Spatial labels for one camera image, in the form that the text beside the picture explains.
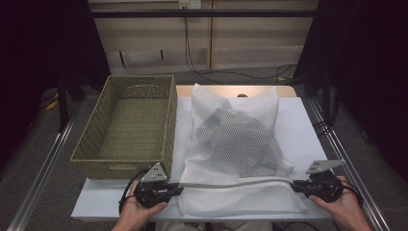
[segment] green woven basket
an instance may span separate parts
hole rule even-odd
[[[176,111],[173,76],[109,76],[70,161],[91,179],[130,179],[156,163],[169,177]]]

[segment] white mesh bag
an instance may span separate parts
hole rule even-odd
[[[228,217],[298,213],[303,203],[289,186],[293,165],[274,137],[276,88],[230,101],[195,85],[192,137],[178,196],[185,214]]]

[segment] white table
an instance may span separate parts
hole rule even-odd
[[[244,98],[230,98],[237,103]],[[170,181],[177,182],[184,169],[184,157],[191,137],[191,99],[179,97],[177,108],[176,137],[174,142],[173,166]],[[275,138],[289,163],[295,165],[293,179],[307,179],[305,170],[314,160],[326,160],[315,130],[297,97],[281,97],[275,125]],[[72,217],[82,220],[111,220],[119,217],[118,203],[128,180],[87,179],[72,212]],[[167,208],[151,218],[158,220],[183,221],[234,221],[234,220],[312,220],[328,219],[331,216],[317,207],[302,193],[299,194],[307,210],[300,214],[246,215],[228,218],[199,218],[183,215],[177,197],[173,197]]]

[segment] person's right hand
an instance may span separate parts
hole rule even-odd
[[[345,181],[345,177],[343,176],[338,176],[338,178],[341,181]],[[338,223],[348,230],[371,230],[353,192],[344,189],[342,196],[331,203],[326,203],[314,195],[309,196],[309,199],[315,202],[320,208],[329,212]]]

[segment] carpeted floor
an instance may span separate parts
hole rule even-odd
[[[293,70],[294,68],[289,68],[286,73],[280,76],[291,76]],[[278,71],[277,67],[227,71],[239,71],[258,77],[271,78],[260,80],[227,72],[205,74],[203,76],[227,85],[275,85],[285,83],[285,81],[278,81],[272,77]],[[172,74],[176,76],[178,84],[193,84],[195,82],[202,85],[214,84],[214,82],[204,80],[191,72]],[[115,224],[114,221],[83,222],[70,217],[81,187],[85,182],[85,176],[70,164],[69,157],[82,134],[98,97],[97,91],[87,87],[84,87],[84,89],[87,93],[84,102],[68,100],[70,111],[75,112],[75,110],[78,110],[74,124],[64,146],[61,147],[61,151],[55,159],[53,169],[50,169],[49,176],[44,179],[45,184],[43,190],[38,192],[38,200],[33,201],[34,209],[25,211],[29,216],[26,222],[23,223],[23,228],[19,230],[111,230]],[[312,122],[317,122],[310,106],[312,99],[305,97],[303,85],[295,86],[295,91],[302,98]],[[48,154],[53,148],[58,129],[58,106],[50,111],[45,111],[43,108],[39,109],[32,129],[7,162],[0,181],[0,230],[7,230],[19,206],[32,188],[42,164],[49,158]],[[372,143],[370,139],[366,140],[362,136],[363,129],[342,102],[334,124],[334,131],[390,229],[406,230],[406,227],[408,227],[408,220],[406,219],[408,216],[407,185],[384,162],[375,143]],[[317,128],[317,134],[319,133],[321,133],[321,129]],[[327,156],[334,156],[330,140],[325,135],[320,136],[319,139]],[[319,230],[336,230],[331,221],[314,221],[311,223]],[[277,224],[282,227],[286,223],[279,222]],[[297,223],[292,226],[291,230],[313,229],[302,223]]]

